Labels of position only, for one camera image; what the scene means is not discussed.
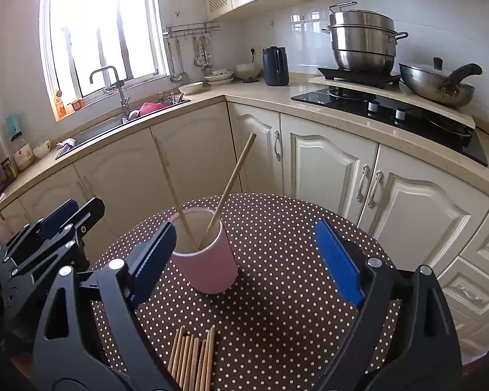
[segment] pink cup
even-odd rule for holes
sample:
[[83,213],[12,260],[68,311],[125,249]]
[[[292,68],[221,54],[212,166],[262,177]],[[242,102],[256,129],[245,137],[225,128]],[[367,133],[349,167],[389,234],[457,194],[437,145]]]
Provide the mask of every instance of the pink cup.
[[[201,243],[214,211],[192,207],[184,211],[186,221],[197,245]],[[197,249],[188,238],[179,214],[170,222],[176,228],[176,249],[172,261],[192,287],[203,294],[219,294],[230,288],[237,279],[237,263],[233,257],[223,223],[212,229],[208,245]]]

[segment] wooden chopstick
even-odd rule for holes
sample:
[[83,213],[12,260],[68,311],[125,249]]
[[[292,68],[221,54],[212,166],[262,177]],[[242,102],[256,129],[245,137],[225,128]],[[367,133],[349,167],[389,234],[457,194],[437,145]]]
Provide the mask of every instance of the wooden chopstick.
[[178,370],[181,370],[181,368],[178,369],[179,367],[179,359],[181,358],[181,355],[183,354],[183,348],[185,348],[185,337],[181,336],[181,344],[178,344],[178,348],[176,349],[176,355],[174,356],[174,366],[172,368],[172,377],[177,380],[178,377]]
[[172,200],[174,202],[174,205],[176,206],[176,211],[179,214],[179,217],[181,219],[181,223],[183,223],[183,227],[184,227],[185,232],[186,232],[186,234],[190,240],[190,243],[193,245],[192,249],[195,250],[197,247],[196,240],[194,239],[194,235],[192,235],[192,231],[190,230],[190,226],[188,226],[188,223],[186,221],[185,214],[183,213],[183,209],[181,208],[181,203],[179,202],[178,196],[176,194],[176,190],[174,189],[174,186],[172,184],[172,179],[168,173],[167,162],[165,160],[165,157],[163,157],[163,152],[161,150],[161,146],[159,145],[159,141],[156,137],[154,137],[154,145],[156,146],[157,154],[159,156],[159,160],[161,161],[161,166],[163,167],[163,173],[165,174],[165,179],[167,180],[168,189],[170,190],[170,193],[172,194]]
[[176,381],[180,387],[181,387],[181,385],[183,385],[183,381],[185,380],[186,361],[188,360],[189,348],[190,348],[190,335],[187,335],[186,341],[185,341],[185,347],[184,347],[184,351],[183,351],[183,360],[181,361],[181,373],[178,375],[179,380]]
[[174,365],[174,357],[176,356],[176,350],[178,347],[178,343],[180,342],[180,336],[183,336],[183,331],[185,330],[184,326],[181,326],[180,329],[176,330],[176,336],[174,338],[174,344],[172,345],[172,351],[170,352],[170,359],[168,360],[167,370],[168,373],[172,372],[172,367]]
[[209,330],[209,338],[207,338],[208,358],[206,363],[206,385],[205,391],[210,391],[212,385],[212,361],[214,359],[214,341],[215,341],[215,326]]
[[201,383],[203,383],[204,388],[204,377],[203,377],[203,365],[205,361],[205,350],[206,350],[206,339],[203,340],[201,345],[201,353],[199,354],[199,363],[198,363],[198,374],[196,378],[196,389],[195,391],[201,390]]
[[194,349],[192,351],[192,363],[190,369],[190,384],[188,391],[196,390],[196,369],[198,367],[199,338],[194,339]]
[[221,196],[221,199],[219,200],[219,204],[217,205],[217,209],[215,210],[214,216],[212,216],[212,219],[210,220],[209,227],[207,228],[205,235],[201,240],[201,244],[199,244],[200,250],[202,250],[206,245],[206,240],[208,239],[210,233],[212,232],[212,229],[214,228],[215,224],[219,220],[221,213],[223,212],[223,206],[225,205],[228,196],[230,196],[230,192],[232,191],[233,184],[236,182],[236,179],[239,176],[239,173],[241,172],[243,165],[245,164],[244,162],[246,161],[246,158],[248,157],[248,154],[252,149],[253,142],[256,140],[256,137],[257,135],[252,132],[250,134],[250,137],[248,138],[248,141],[246,142],[246,145],[244,146],[243,152],[241,153],[239,161],[236,164],[236,168],[233,170],[232,176],[230,176],[230,180],[228,181],[225,191]]
[[186,371],[185,378],[183,379],[182,389],[183,391],[188,391],[190,371],[192,370],[192,353],[194,352],[194,337],[190,338],[190,346],[188,348],[188,358],[186,359]]

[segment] gas stove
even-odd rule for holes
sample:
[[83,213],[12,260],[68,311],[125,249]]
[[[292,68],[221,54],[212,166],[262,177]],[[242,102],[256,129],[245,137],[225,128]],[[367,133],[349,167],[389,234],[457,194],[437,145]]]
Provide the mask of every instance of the gas stove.
[[353,113],[403,129],[488,167],[485,152],[474,129],[420,107],[333,86],[291,99]]

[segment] utensil rack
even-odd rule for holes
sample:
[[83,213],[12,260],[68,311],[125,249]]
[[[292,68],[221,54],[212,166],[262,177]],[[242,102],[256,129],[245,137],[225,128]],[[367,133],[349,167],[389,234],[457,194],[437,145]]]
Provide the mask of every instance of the utensil rack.
[[167,26],[163,28],[163,38],[185,38],[193,35],[212,34],[220,31],[219,22],[189,23],[187,25]]

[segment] polka dot tablecloth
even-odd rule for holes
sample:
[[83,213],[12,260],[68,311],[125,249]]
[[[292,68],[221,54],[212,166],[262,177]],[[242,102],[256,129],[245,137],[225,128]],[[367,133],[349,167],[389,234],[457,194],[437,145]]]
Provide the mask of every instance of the polka dot tablecloth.
[[[215,210],[218,197],[184,205]],[[113,244],[95,268],[125,257],[149,240],[175,213],[167,210],[139,224]],[[136,310],[160,358],[168,363],[176,329],[206,337],[215,325],[212,390],[309,390],[337,353],[357,315],[330,278],[313,226],[326,219],[343,238],[391,266],[376,240],[322,207],[287,197],[235,194],[222,221],[239,266],[235,284],[222,294],[197,292],[169,261],[155,294]],[[94,303],[99,333],[112,367],[125,371],[101,304]],[[368,370],[380,367],[391,341],[398,303],[392,302]]]

